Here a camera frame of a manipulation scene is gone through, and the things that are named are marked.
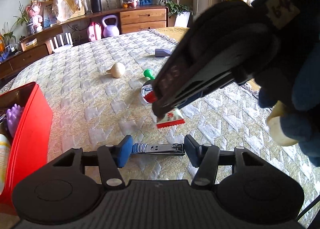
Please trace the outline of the blue gloved hand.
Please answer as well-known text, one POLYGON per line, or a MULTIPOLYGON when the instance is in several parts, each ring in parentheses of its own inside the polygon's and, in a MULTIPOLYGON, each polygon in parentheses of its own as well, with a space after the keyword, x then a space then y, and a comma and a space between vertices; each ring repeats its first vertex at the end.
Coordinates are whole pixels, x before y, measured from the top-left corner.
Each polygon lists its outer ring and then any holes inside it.
POLYGON ((283 147, 298 144, 316 167, 319 166, 319 44, 297 75, 292 91, 292 105, 261 86, 259 106, 273 108, 266 123, 273 141, 283 147))

